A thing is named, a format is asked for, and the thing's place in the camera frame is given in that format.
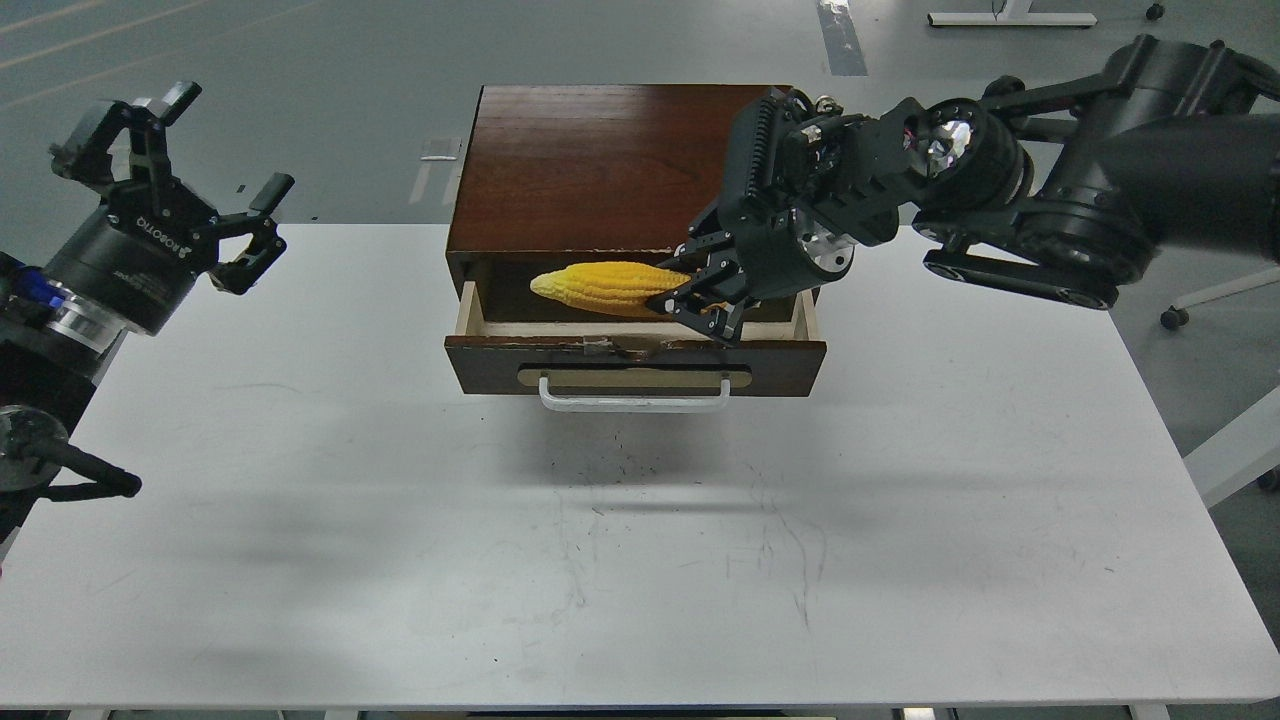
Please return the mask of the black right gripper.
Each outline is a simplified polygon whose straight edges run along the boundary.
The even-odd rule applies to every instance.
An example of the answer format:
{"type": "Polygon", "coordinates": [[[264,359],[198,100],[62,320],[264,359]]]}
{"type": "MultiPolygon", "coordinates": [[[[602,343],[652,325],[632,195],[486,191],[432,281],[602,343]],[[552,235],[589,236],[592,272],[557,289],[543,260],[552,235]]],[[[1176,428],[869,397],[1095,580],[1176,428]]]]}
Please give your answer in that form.
{"type": "Polygon", "coordinates": [[[700,269],[645,307],[736,347],[742,319],[762,300],[783,299],[845,278],[854,243],[826,229],[778,178],[783,137],[805,117],[805,96],[771,87],[730,126],[717,200],[691,222],[673,269],[700,269]]]}

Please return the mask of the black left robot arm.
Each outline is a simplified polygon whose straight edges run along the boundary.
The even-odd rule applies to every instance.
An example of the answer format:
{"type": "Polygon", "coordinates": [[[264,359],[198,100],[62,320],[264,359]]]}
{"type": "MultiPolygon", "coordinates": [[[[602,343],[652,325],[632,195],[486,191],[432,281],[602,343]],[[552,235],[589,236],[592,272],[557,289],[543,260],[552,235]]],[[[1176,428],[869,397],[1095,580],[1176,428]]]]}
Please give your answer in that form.
{"type": "Polygon", "coordinates": [[[129,333],[154,336],[201,277],[243,295],[285,251],[274,211],[294,181],[274,174],[243,213],[224,214],[173,173],[166,132],[200,95],[93,105],[64,143],[55,176],[100,199],[50,263],[3,256],[1,532],[33,506],[134,497],[141,479],[76,447],[70,434],[129,333]]]}

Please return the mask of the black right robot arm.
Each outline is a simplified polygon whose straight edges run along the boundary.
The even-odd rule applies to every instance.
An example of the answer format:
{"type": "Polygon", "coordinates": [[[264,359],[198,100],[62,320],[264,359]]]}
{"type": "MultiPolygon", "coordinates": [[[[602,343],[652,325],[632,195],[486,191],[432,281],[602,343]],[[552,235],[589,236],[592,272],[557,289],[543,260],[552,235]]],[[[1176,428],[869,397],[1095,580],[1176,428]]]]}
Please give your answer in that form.
{"type": "Polygon", "coordinates": [[[1221,42],[1148,35],[1084,78],[979,99],[904,99],[879,117],[769,90],[730,132],[718,199],[646,306],[736,345],[742,314],[844,278],[899,209],[951,281],[1097,310],[1162,245],[1277,260],[1277,72],[1221,42]]]}

